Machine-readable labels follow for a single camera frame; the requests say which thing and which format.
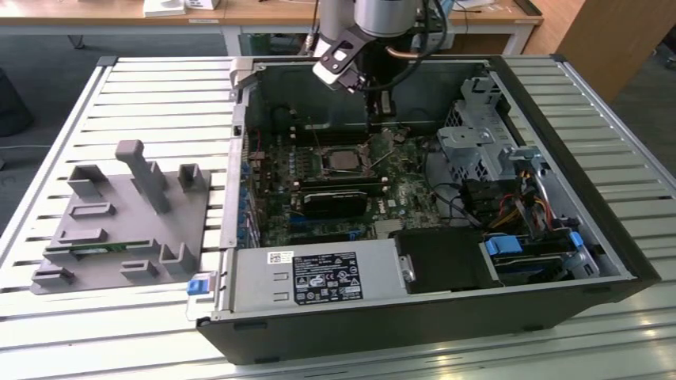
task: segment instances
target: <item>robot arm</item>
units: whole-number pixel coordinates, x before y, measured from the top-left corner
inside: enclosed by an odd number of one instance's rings
[[[431,32],[441,32],[441,38],[427,49]],[[445,32],[439,0],[321,1],[319,59],[311,71],[331,89],[363,93],[369,124],[394,116],[391,88],[442,46]],[[418,53],[407,52],[415,35]]]

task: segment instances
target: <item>blue tab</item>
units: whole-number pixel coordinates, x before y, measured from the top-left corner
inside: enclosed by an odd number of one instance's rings
[[[583,240],[581,239],[581,235],[578,232],[570,232],[570,240],[571,244],[574,244],[575,248],[579,248],[583,246]]]
[[[209,280],[191,279],[187,282],[187,295],[207,295],[209,294]]]
[[[493,256],[497,254],[497,247],[493,244],[493,242],[489,240],[485,243],[485,251],[487,251],[489,256]]]
[[[495,254],[519,253],[523,251],[521,248],[521,243],[513,235],[494,236],[487,239],[487,242],[494,245]]]

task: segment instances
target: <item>slatted metal table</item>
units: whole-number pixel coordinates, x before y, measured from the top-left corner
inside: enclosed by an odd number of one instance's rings
[[[74,165],[123,173],[119,139],[162,170],[213,171],[201,269],[218,261],[230,136],[229,58],[119,59],[94,73],[0,239],[0,378],[666,378],[676,376],[673,178],[566,63],[506,59],[662,282],[554,329],[237,367],[185,318],[185,284],[31,295]],[[523,139],[533,138],[514,114]]]

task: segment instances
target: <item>power supply label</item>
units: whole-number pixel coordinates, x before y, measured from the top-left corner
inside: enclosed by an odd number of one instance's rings
[[[293,257],[293,299],[298,305],[362,299],[354,252]]]

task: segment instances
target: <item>wooden desk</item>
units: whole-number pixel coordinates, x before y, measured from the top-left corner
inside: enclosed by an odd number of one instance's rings
[[[225,4],[222,0],[214,10],[145,18],[142,0],[0,0],[0,25],[190,25],[194,20],[218,25]]]
[[[521,53],[541,17],[526,16],[511,0],[498,0],[498,5],[501,9],[449,15],[457,39],[450,52]],[[306,33],[311,11],[311,0],[221,0],[215,10],[145,18],[142,0],[0,0],[0,34],[215,33],[225,38],[227,55],[241,55],[241,34]]]
[[[247,33],[305,33],[311,25],[313,1],[226,0],[223,35],[227,51],[239,46],[239,35]],[[498,0],[497,7],[481,7],[481,13],[453,12],[451,32],[461,53],[519,54],[534,25],[542,17],[527,16],[511,0]]]
[[[142,0],[0,0],[0,35],[65,35],[74,47],[86,35],[221,35],[225,1],[214,10],[145,18]]]

